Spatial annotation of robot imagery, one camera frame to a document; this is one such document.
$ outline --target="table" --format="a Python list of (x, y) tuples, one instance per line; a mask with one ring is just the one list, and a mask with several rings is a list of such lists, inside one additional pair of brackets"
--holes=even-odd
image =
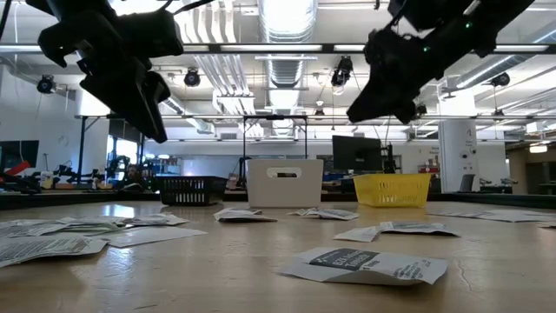
[[(227, 206), (246, 207), (246, 203)], [(173, 212), (204, 236), (95, 256), (58, 257), (0, 269), (0, 312), (553, 312), (556, 308), (556, 230), (535, 223), (503, 223), (428, 216), (424, 209), (357, 210), (342, 222), (286, 216), (278, 223), (220, 224), (223, 206), (170, 208), (155, 202), (93, 203), (0, 212), (1, 220), (64, 216), (133, 216)], [(511, 209), (484, 204), (429, 203), (427, 210)], [(373, 243), (331, 238), (381, 221), (444, 223), (463, 237), (383, 234)], [(434, 285), (384, 287), (317, 283), (275, 274), (288, 257), (319, 246), (391, 251), (445, 258)]]

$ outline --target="black plastic basket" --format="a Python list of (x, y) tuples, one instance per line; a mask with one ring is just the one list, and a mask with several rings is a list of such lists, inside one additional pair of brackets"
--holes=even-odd
[(162, 203), (206, 206), (219, 203), (228, 179), (216, 176), (160, 176), (156, 178)]

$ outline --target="white storage bin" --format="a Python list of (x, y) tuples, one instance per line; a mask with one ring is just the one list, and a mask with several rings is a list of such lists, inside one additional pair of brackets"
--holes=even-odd
[(248, 160), (251, 208), (313, 208), (321, 204), (322, 160)]

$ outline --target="yellow plastic basket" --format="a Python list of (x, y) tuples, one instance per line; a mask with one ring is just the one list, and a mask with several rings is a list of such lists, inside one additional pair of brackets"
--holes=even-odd
[(374, 207), (423, 207), (430, 174), (369, 174), (354, 177), (357, 201)]

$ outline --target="basket handle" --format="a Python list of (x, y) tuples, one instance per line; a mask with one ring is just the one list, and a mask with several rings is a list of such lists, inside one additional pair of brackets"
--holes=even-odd
[(299, 179), (301, 178), (302, 170), (300, 168), (268, 168), (267, 176), (272, 179), (277, 178), (289, 178), (289, 179)]

